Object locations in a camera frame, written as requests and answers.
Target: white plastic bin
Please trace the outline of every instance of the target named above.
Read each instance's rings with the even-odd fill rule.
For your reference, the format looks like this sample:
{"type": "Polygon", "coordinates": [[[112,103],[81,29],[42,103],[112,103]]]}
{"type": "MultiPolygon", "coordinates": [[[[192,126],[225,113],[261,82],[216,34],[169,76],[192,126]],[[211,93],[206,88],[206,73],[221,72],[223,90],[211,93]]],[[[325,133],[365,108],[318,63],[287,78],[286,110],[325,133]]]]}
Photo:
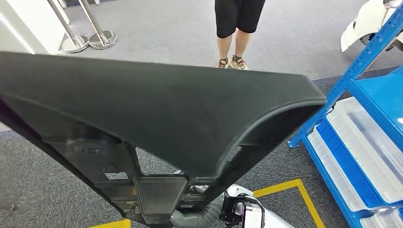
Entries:
{"type": "Polygon", "coordinates": [[[340,165],[337,163],[329,148],[321,138],[320,134],[317,132],[316,126],[314,127],[313,132],[308,136],[308,140],[315,149],[316,154],[343,197],[343,200],[347,204],[348,208],[351,211],[369,209],[358,196],[351,182],[348,180],[340,165]]]}
{"type": "Polygon", "coordinates": [[[360,219],[363,228],[403,228],[399,209],[391,209],[374,214],[369,218],[360,219]]]}
{"type": "Polygon", "coordinates": [[[403,200],[403,153],[354,97],[326,116],[386,203],[403,200]]]}

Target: silver pole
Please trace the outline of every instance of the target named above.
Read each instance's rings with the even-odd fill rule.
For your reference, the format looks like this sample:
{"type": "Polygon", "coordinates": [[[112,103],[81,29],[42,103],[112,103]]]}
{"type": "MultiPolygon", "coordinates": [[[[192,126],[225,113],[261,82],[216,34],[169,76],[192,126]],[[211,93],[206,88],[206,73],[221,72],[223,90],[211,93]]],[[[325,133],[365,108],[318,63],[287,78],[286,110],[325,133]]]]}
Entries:
{"type": "Polygon", "coordinates": [[[95,34],[89,38],[90,46],[94,49],[106,49],[114,45],[117,41],[116,33],[108,30],[103,31],[101,29],[87,0],[78,0],[78,2],[80,2],[84,13],[87,15],[89,22],[95,30],[95,34]]]}
{"type": "Polygon", "coordinates": [[[88,38],[85,36],[75,36],[71,30],[66,21],[64,20],[63,16],[61,15],[59,9],[57,8],[56,4],[54,3],[53,0],[48,0],[48,3],[58,19],[60,20],[60,23],[64,27],[67,35],[67,39],[62,41],[62,49],[65,52],[68,53],[75,53],[84,50],[86,47],[88,47],[88,38]]]}

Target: black curved cover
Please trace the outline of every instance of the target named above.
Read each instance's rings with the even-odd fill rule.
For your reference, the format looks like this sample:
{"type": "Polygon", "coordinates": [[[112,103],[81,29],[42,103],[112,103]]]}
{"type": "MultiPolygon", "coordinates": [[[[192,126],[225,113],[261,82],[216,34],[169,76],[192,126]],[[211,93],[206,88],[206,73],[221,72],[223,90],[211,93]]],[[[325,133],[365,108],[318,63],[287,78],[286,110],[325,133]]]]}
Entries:
{"type": "MultiPolygon", "coordinates": [[[[202,184],[192,178],[210,178],[215,187],[199,200],[203,205],[326,102],[301,75],[6,52],[0,52],[0,69],[0,121],[69,168],[123,216],[142,220],[135,215],[142,214],[141,222],[148,224],[166,223],[159,221],[178,199],[170,199],[170,206],[158,213],[146,206],[140,212],[125,211],[120,203],[137,199],[136,194],[115,199],[112,195],[120,194],[115,183],[84,164],[101,158],[78,159],[65,152],[72,128],[94,127],[121,140],[117,147],[141,147],[183,170],[185,178],[175,177],[175,186],[171,182],[175,194],[184,191],[178,186],[202,184]],[[231,166],[239,170],[231,171],[229,154],[239,144],[249,152],[238,153],[231,166]],[[149,214],[159,217],[145,217],[149,214]]],[[[104,159],[125,170],[129,179],[136,176],[130,171],[138,165],[136,158],[131,163],[128,153],[104,159]]],[[[144,198],[150,183],[161,182],[153,177],[136,180],[120,186],[135,185],[144,198]]]]}

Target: sneaker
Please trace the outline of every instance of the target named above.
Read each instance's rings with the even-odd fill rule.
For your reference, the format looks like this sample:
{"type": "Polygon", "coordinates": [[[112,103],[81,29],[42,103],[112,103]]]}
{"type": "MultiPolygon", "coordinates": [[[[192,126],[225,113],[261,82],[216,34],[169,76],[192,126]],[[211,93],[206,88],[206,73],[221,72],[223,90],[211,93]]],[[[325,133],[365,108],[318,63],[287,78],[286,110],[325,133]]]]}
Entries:
{"type": "Polygon", "coordinates": [[[227,69],[230,65],[228,64],[228,59],[220,59],[218,61],[217,68],[227,69]]]}
{"type": "Polygon", "coordinates": [[[234,58],[232,57],[229,65],[231,68],[234,68],[236,70],[249,70],[249,68],[246,66],[245,61],[243,61],[243,58],[239,59],[238,61],[235,61],[234,58]]]}

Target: person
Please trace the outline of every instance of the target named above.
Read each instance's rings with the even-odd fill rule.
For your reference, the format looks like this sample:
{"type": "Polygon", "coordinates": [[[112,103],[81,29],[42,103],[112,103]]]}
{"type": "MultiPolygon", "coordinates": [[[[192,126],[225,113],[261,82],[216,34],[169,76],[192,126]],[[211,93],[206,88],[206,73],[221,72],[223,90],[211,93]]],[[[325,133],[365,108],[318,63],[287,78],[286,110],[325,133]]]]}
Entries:
{"type": "Polygon", "coordinates": [[[220,60],[217,68],[248,70],[242,56],[251,33],[256,31],[265,0],[215,0],[217,43],[220,60]],[[228,60],[228,51],[235,34],[235,53],[228,60]]]}

